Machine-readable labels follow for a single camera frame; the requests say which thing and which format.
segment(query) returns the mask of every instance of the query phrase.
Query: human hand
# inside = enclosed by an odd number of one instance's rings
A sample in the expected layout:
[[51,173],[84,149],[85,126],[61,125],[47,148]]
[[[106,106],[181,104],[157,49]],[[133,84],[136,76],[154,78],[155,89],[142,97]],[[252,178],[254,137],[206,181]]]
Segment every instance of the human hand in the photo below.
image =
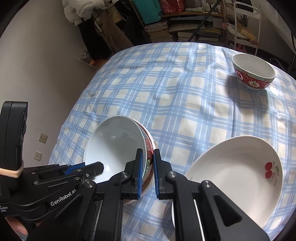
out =
[[15,217],[6,217],[6,220],[16,233],[28,235],[28,231],[25,226]]

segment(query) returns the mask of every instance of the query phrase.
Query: red cherry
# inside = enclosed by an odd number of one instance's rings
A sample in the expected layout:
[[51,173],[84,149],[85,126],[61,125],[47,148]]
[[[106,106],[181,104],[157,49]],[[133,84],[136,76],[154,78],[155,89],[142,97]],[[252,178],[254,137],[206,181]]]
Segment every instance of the red cherry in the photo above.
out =
[[272,176],[272,170],[269,170],[265,173],[266,178],[271,178],[271,176]]
[[265,164],[265,170],[266,171],[269,171],[271,168],[272,168],[272,163],[271,162],[268,162],[268,163]]

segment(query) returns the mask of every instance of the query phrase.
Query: wall socket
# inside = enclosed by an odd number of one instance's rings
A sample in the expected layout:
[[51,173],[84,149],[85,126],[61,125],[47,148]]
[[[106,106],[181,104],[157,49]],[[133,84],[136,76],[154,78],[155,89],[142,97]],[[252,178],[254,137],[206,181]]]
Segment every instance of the wall socket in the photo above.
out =
[[46,143],[46,140],[47,140],[47,135],[40,133],[39,141],[42,143]]
[[41,161],[42,153],[35,151],[34,159],[37,161]]

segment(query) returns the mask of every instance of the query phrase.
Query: white oval dish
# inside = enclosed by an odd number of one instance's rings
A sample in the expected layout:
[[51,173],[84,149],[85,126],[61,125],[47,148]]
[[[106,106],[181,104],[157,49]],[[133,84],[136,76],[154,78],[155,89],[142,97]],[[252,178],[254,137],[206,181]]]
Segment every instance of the white oval dish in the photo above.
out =
[[[185,177],[199,183],[212,181],[261,228],[275,209],[283,186],[279,156],[268,142],[254,136],[233,137],[211,147]],[[175,225],[173,207],[172,219]]]
[[137,148],[143,150],[144,168],[147,154],[140,127],[127,116],[118,115],[104,120],[91,135],[84,152],[85,165],[97,161],[104,165],[102,174],[91,180],[104,182],[124,171],[126,163],[135,159]]

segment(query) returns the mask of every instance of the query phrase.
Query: blue plaid bedsheet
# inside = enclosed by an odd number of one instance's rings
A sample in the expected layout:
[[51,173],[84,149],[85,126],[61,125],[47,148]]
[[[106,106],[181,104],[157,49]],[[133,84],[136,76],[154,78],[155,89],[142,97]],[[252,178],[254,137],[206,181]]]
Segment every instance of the blue plaid bedsheet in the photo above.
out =
[[[231,63],[236,51],[198,43],[158,43],[115,54],[94,76],[63,124],[50,164],[83,161],[87,141],[110,116],[140,121],[161,156],[184,174],[211,146],[239,135],[268,141],[283,166],[280,201],[264,230],[271,239],[296,207],[295,80],[274,67],[265,90],[251,91]],[[122,239],[174,240],[171,201],[155,188],[124,206]]]

